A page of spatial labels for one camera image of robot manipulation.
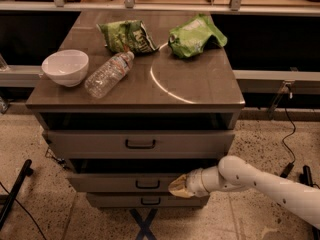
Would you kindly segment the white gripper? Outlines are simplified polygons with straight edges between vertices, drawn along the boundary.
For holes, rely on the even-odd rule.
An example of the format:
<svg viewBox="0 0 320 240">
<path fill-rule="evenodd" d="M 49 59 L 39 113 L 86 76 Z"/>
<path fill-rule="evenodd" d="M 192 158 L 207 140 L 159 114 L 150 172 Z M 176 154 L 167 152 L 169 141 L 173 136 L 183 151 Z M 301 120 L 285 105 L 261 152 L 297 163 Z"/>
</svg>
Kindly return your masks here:
<svg viewBox="0 0 320 240">
<path fill-rule="evenodd" d="M 203 169 L 200 168 L 189 172 L 187 175 L 182 174 L 169 184 L 168 191 L 181 198 L 208 196 L 209 192 L 202 181 L 202 172 Z"/>
</svg>

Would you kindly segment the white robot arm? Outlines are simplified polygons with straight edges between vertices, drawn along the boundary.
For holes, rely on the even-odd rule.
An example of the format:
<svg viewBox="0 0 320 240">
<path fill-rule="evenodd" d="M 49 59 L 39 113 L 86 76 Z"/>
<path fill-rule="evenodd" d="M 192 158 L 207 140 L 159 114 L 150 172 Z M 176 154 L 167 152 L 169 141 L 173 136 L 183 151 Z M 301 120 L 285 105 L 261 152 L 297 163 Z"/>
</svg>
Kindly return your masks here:
<svg viewBox="0 0 320 240">
<path fill-rule="evenodd" d="M 320 190 L 263 172 L 237 156 L 227 155 L 216 166 L 182 174 L 169 184 L 177 197 L 209 196 L 214 191 L 254 188 L 302 220 L 320 229 Z"/>
</svg>

